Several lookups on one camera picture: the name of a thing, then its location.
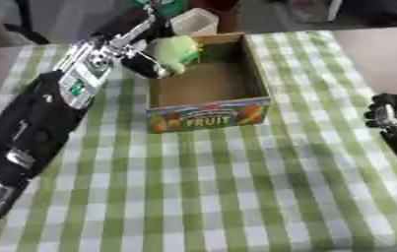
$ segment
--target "green light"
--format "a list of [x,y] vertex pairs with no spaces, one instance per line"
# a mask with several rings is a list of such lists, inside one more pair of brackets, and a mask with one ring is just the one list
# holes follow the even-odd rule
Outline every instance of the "green light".
[[69,89],[69,93],[72,95],[79,95],[82,92],[82,89],[85,87],[85,83],[82,80],[77,80],[74,86]]

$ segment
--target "green plush toy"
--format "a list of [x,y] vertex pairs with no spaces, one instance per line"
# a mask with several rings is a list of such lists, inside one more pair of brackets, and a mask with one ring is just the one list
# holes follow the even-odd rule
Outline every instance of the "green plush toy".
[[180,35],[157,39],[155,58],[176,74],[182,74],[185,66],[199,57],[200,47],[192,37]]

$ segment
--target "green and white checkered tablecloth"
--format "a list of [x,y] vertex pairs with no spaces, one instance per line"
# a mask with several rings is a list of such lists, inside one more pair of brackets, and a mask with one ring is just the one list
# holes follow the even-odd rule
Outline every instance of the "green and white checkered tablecloth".
[[[264,124],[148,134],[147,85],[118,67],[0,222],[0,251],[396,248],[397,159],[365,128],[372,92],[332,33],[248,40],[273,101]],[[65,49],[25,47],[0,109]]]

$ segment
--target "open box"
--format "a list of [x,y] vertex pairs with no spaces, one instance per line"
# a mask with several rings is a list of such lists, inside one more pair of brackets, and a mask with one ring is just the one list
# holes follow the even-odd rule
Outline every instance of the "open box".
[[264,121],[270,106],[264,79],[243,33],[194,37],[203,45],[182,75],[150,83],[152,133]]

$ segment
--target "fruit label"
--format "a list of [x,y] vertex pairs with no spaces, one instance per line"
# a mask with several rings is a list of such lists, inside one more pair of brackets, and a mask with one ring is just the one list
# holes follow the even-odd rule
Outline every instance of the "fruit label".
[[149,127],[151,132],[163,133],[261,123],[268,106],[269,100],[265,99],[256,103],[242,101],[173,108],[150,114]]

